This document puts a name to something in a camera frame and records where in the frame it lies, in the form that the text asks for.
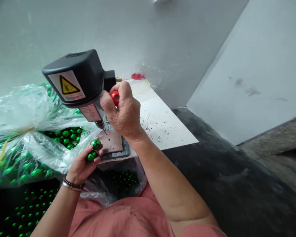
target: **yellow warning triangle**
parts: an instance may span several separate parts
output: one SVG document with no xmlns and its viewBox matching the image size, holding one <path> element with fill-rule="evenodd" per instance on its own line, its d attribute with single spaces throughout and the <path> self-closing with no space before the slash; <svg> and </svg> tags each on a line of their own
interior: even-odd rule
<svg viewBox="0 0 296 237">
<path fill-rule="evenodd" d="M 59 75 L 59 80 L 60 80 L 60 87 L 62 88 L 63 95 L 80 92 L 79 88 L 77 88 L 74 84 L 72 84 L 70 81 L 68 81 L 62 75 Z"/>
</svg>

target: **red knob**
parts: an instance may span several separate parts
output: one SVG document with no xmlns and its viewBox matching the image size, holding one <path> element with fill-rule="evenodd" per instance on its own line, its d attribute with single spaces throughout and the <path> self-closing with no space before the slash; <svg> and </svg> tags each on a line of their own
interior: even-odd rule
<svg viewBox="0 0 296 237">
<path fill-rule="evenodd" d="M 112 92 L 112 93 L 110 94 L 110 96 L 112 97 L 115 106 L 118 106 L 118 104 L 119 104 L 119 93 L 118 93 L 118 91 L 114 91 L 114 92 Z"/>
</svg>

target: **plastic bag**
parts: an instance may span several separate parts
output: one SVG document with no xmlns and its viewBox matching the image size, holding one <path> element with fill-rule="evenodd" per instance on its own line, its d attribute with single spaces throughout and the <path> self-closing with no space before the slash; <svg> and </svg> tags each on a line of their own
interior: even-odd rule
<svg viewBox="0 0 296 237">
<path fill-rule="evenodd" d="M 80 127 L 78 145 L 65 146 L 38 131 Z M 0 97 L 0 188 L 52 179 L 68 172 L 73 159 L 100 129 L 78 109 L 64 107 L 49 84 L 15 88 Z"/>
<path fill-rule="evenodd" d="M 122 198 L 139 196 L 147 182 L 138 156 L 123 161 L 112 161 L 97 166 L 87 179 L 80 197 L 109 206 Z"/>
</svg>

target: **left hand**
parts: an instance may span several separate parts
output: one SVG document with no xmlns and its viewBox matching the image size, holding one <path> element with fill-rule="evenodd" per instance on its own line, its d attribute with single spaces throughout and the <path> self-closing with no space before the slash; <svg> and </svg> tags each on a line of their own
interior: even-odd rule
<svg viewBox="0 0 296 237">
<path fill-rule="evenodd" d="M 103 156 L 103 151 L 101 150 L 102 147 L 103 145 L 101 145 L 100 149 L 96 150 L 99 156 L 95 158 L 93 162 L 87 162 L 86 157 L 93 149 L 93 145 L 89 144 L 72 162 L 66 179 L 74 184 L 84 184 L 86 179 L 101 161 L 101 156 Z"/>
</svg>

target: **warning label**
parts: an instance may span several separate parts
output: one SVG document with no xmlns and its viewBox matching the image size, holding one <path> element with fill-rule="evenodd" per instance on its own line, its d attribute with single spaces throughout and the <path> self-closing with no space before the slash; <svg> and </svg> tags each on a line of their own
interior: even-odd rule
<svg viewBox="0 0 296 237">
<path fill-rule="evenodd" d="M 79 88 L 77 88 L 74 84 L 72 84 L 62 75 L 59 75 L 59 80 L 60 80 L 60 87 L 62 88 L 63 95 L 80 92 Z"/>
<path fill-rule="evenodd" d="M 85 98 L 73 71 L 66 71 L 48 75 L 49 79 L 62 94 L 65 101 L 73 101 Z"/>
<path fill-rule="evenodd" d="M 86 107 L 81 107 L 79 108 L 79 110 L 83 113 L 83 115 L 89 122 L 101 120 L 101 116 L 99 115 L 99 112 L 94 104 L 90 104 Z"/>
</svg>

